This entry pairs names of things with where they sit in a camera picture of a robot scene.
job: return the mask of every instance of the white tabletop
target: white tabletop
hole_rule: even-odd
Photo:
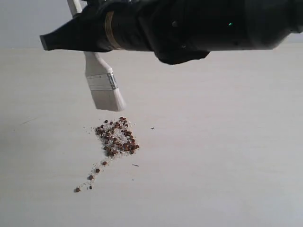
[[[302,52],[106,53],[128,104],[111,113],[82,53],[1,50],[0,226],[301,227]],[[74,193],[104,158],[90,128],[121,115],[141,149]]]

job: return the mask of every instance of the white wall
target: white wall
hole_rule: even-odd
[[[66,0],[0,0],[0,48],[41,47],[39,35],[71,18]],[[292,35],[287,42],[302,42]]]

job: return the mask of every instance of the white bristles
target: white bristles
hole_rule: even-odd
[[[74,16],[82,8],[79,0],[67,0]],[[84,52],[85,76],[95,103],[99,110],[122,111],[126,104],[117,86],[112,68],[95,52]]]

